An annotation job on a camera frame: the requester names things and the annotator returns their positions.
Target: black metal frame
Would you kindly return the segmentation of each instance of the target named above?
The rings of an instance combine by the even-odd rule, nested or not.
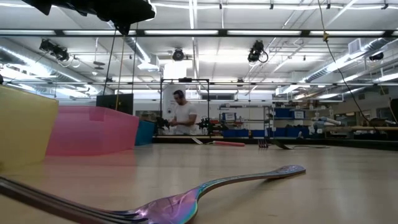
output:
[[[178,81],[179,83],[195,83],[192,81],[197,81],[196,83],[198,85],[201,85],[200,82],[201,81],[205,81],[207,82],[207,118],[210,119],[210,80],[208,78],[190,78],[188,79],[189,81],[184,82],[181,79],[178,78],[161,78],[160,79],[160,117],[163,118],[163,99],[162,99],[162,93],[163,93],[163,82],[164,81],[171,81],[171,83],[173,83],[173,81]]]
[[[19,32],[21,30],[26,31],[35,31],[35,30],[46,30],[46,31],[53,31],[54,35],[43,35],[43,34],[0,34],[0,37],[114,37],[114,33],[112,34],[66,34],[65,31],[110,31],[109,29],[0,29],[0,33],[2,30]],[[197,29],[197,30],[217,30],[216,34],[146,34],[145,31],[151,31],[151,29],[133,29],[130,31],[131,34],[127,35],[126,37],[308,37],[308,38],[317,38],[323,37],[323,34],[317,35],[310,35],[311,31],[321,31],[318,29],[314,30],[307,30],[307,29]],[[169,30],[178,30],[178,31],[192,31],[191,29],[152,29],[152,30],[160,30],[160,31],[169,31]],[[298,34],[228,34],[228,31],[242,31],[242,30],[250,30],[250,31],[300,31]],[[347,35],[347,34],[340,34],[340,35],[330,35],[330,38],[359,38],[359,37],[366,37],[366,38],[378,38],[378,37],[398,37],[393,35],[396,30],[347,30],[347,29],[328,29],[327,31],[383,31],[380,35],[365,35],[365,34],[356,34],[356,35]],[[123,37],[122,34],[116,34],[116,37]]]

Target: pink tube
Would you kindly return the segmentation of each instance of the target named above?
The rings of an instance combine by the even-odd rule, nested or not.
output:
[[[225,146],[244,146],[241,142],[223,142],[223,141],[213,141],[213,144],[225,145]]]

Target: ceiling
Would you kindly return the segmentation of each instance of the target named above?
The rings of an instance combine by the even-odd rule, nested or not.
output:
[[[191,29],[190,10],[188,2],[191,0],[155,1],[157,4],[156,17],[151,21],[133,24],[131,29]],[[219,0],[197,0],[197,16],[193,17],[195,29],[322,29],[320,10],[292,10],[299,6],[318,6],[317,1],[311,0],[275,0],[275,8],[270,7],[270,1],[256,0],[223,0],[223,9],[219,9]],[[341,8],[354,2],[350,9],[340,13]],[[395,30],[398,28],[398,1],[388,0],[389,7],[380,9],[384,1],[372,0],[331,0],[331,5],[340,7],[323,9],[323,20],[327,29],[363,29],[363,30]],[[213,9],[202,7],[217,6]],[[355,8],[373,7],[374,9],[360,10]],[[50,15],[45,16],[33,7],[27,7],[22,1],[0,0],[0,29],[110,29],[109,24],[99,20],[96,16],[81,16],[75,11],[61,7],[53,7]],[[42,55],[39,45],[41,37],[7,37],[8,40],[18,44],[20,48],[29,49]],[[269,61],[264,65],[252,68],[247,57],[249,49],[256,40],[261,39],[267,47]],[[94,81],[104,81],[107,65],[104,70],[94,69],[93,61],[108,64],[109,53],[113,43],[111,37],[98,39],[98,51],[95,59],[95,43],[93,37],[51,37],[51,41],[68,49],[68,52],[79,59],[80,66],[74,62],[68,69]],[[345,54],[348,43],[352,38],[330,38],[329,45],[334,55]],[[198,78],[209,78],[214,82],[236,81],[244,78],[246,82],[297,82],[312,71],[330,62],[330,53],[322,38],[255,38],[255,37],[196,37],[198,50]],[[193,41],[191,37],[138,37],[137,43],[148,55],[155,54],[159,57],[160,64],[170,62],[170,51],[180,47],[187,55],[193,55]],[[394,51],[389,48],[389,55],[393,58]],[[110,60],[109,76],[117,81],[119,74],[121,80],[132,80],[134,73],[135,82],[159,80],[159,72],[140,70],[134,61],[134,52],[124,45],[123,39],[116,38],[113,56]],[[45,58],[54,61],[53,57]],[[364,60],[357,61],[342,68],[346,76],[358,70],[363,70]],[[194,77],[192,61],[187,61],[188,77]],[[137,86],[137,88],[156,88],[156,86]],[[276,86],[259,86],[259,89],[275,89]]]

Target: fork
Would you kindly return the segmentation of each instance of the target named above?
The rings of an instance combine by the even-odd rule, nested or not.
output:
[[[304,172],[305,169],[302,166],[289,165],[260,174],[238,175],[211,180],[185,193],[160,198],[126,211],[110,211],[89,207],[5,177],[0,177],[0,194],[78,223],[183,224],[191,222],[195,218],[198,211],[198,200],[217,187],[249,180],[278,179]]]

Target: pink plastic container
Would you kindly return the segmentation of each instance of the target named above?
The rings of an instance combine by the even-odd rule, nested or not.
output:
[[[95,156],[134,149],[139,118],[95,106],[59,106],[46,155]]]

